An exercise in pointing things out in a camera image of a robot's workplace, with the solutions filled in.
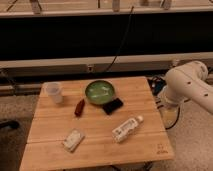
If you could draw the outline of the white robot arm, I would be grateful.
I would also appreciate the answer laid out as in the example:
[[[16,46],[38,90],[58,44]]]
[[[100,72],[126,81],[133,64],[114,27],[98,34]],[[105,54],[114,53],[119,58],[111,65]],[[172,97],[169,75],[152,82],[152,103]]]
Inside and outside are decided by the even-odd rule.
[[[165,74],[166,85],[157,95],[158,110],[164,127],[171,129],[180,117],[180,106],[190,99],[213,114],[213,86],[206,83],[207,66],[192,61],[170,69]]]

